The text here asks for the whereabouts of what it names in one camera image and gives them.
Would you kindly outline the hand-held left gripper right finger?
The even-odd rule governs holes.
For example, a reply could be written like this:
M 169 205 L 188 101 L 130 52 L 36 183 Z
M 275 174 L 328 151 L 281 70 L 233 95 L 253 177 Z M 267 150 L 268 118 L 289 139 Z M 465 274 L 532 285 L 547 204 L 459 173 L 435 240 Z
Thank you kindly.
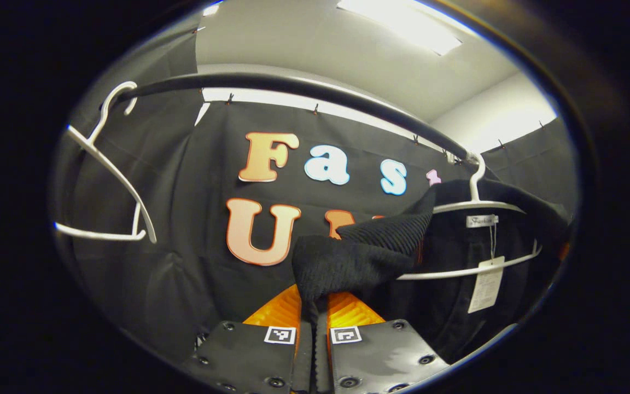
M 350 293 L 328 295 L 317 308 L 318 394 L 395 394 L 448 369 L 407 320 L 384 320 Z

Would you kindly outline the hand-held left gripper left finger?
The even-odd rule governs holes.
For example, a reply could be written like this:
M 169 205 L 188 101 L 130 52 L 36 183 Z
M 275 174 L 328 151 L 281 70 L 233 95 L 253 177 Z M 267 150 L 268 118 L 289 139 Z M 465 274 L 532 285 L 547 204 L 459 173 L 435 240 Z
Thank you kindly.
M 183 362 L 213 394 L 310 394 L 313 295 L 300 283 L 241 283 Z

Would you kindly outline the black jacket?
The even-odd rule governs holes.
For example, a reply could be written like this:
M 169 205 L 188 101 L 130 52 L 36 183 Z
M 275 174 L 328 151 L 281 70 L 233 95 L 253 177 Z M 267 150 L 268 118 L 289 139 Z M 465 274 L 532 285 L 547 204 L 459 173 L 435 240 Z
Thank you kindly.
M 571 217 L 525 190 L 483 179 L 480 197 L 516 210 L 466 207 L 468 181 L 435 184 L 402 212 L 303 235 L 292 258 L 303 302 L 359 294 L 386 320 L 403 318 L 448 363 L 520 320 L 543 296 L 568 246 Z

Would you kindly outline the white clothes hanger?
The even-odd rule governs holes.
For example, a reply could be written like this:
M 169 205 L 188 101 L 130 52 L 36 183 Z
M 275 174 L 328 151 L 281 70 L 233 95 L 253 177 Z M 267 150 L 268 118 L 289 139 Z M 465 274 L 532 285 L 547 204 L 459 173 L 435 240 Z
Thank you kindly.
M 469 179 L 469 190 L 470 190 L 470 200 L 463 202 L 456 202 L 455 204 L 445 204 L 445 205 L 437 205 L 433 209 L 433 214 L 440 214 L 445 212 L 459 211 L 459 210 L 469 210 L 469 209 L 478 209 L 478 208 L 496 208 L 503 210 L 516 211 L 520 213 L 525 213 L 522 209 L 517 207 L 516 205 L 507 204 L 507 202 L 500 202 L 495 200 L 481 200 L 478 182 L 485 176 L 487 172 L 487 165 L 485 164 L 485 160 L 483 160 L 482 156 L 479 154 L 470 153 L 470 157 L 474 159 L 478 164 L 478 169 Z M 538 245 L 537 240 L 533 241 L 533 250 L 532 253 L 513 259 L 510 261 L 505 261 L 503 263 L 490 263 L 488 266 L 472 268 L 472 269 L 463 269 L 458 271 L 444 271 L 437 273 L 409 273 L 400 275 L 396 280 L 435 280 L 435 279 L 452 279 L 453 277 L 462 277 L 466 275 L 477 275 L 477 274 L 485 274 L 490 271 L 495 271 L 501 268 L 514 266 L 519 263 L 527 262 L 537 256 L 540 255 L 542 247 Z
M 103 100 L 102 108 L 100 109 L 100 118 L 88 136 L 84 136 L 73 125 L 67 125 L 67 135 L 70 136 L 86 154 L 91 155 L 96 162 L 105 167 L 108 172 L 112 173 L 115 179 L 117 179 L 125 190 L 132 195 L 132 198 L 135 201 L 135 210 L 133 211 L 133 222 L 130 234 L 100 233 L 92 230 L 81 230 L 54 222 L 55 229 L 60 233 L 70 235 L 71 237 L 79 237 L 80 239 L 135 242 L 143 240 L 147 237 L 151 244 L 155 244 L 157 242 L 155 227 L 142 197 L 140 197 L 138 191 L 135 187 L 133 187 L 130 180 L 127 179 L 127 177 L 125 177 L 125 175 L 123 175 L 123 173 L 120 172 L 110 159 L 102 154 L 95 145 L 98 136 L 107 124 L 112 101 L 120 97 L 121 93 L 134 90 L 137 87 L 138 85 L 135 82 L 123 82 L 113 88 L 113 90 L 111 90 L 107 97 Z

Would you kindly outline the black clothes rack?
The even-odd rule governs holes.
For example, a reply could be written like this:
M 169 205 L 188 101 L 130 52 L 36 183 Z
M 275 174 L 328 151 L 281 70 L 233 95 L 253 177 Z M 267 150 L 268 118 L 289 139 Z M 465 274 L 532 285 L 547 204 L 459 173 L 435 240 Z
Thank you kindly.
M 335 86 L 332 83 L 318 82 L 312 78 L 278 76 L 258 72 L 208 72 L 208 74 L 185 74 L 165 78 L 159 82 L 131 88 L 118 95 L 118 102 L 138 97 L 195 88 L 250 88 L 300 95 L 316 100 L 332 102 L 336 105 L 372 115 L 423 137 L 434 145 L 470 164 L 479 164 L 480 155 L 465 149 L 447 135 L 442 134 L 428 123 L 414 115 L 407 114 L 392 105 L 363 95 L 363 93 Z

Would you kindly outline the black backdrop cloth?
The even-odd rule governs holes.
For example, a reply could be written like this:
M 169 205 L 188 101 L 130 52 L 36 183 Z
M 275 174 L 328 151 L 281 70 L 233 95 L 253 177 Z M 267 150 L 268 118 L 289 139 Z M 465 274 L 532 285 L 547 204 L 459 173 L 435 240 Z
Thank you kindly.
M 465 25 L 450 30 L 463 44 L 439 56 L 337 2 L 226 3 L 118 55 L 68 125 L 88 136 L 103 100 L 123 82 L 140 87 L 208 72 L 312 78 L 428 123 L 482 156 L 481 180 L 562 205 L 571 217 L 569 245 L 580 202 L 573 121 L 511 53 Z M 142 197 L 158 241 L 80 239 L 55 229 L 60 255 L 110 322 L 180 366 L 221 320 L 223 292 L 295 283 L 299 237 L 337 239 L 340 227 L 398 214 L 433 185 L 469 182 L 478 169 L 372 115 L 250 88 L 115 98 L 95 145 Z M 132 195 L 67 128 L 52 193 L 53 224 L 132 230 Z

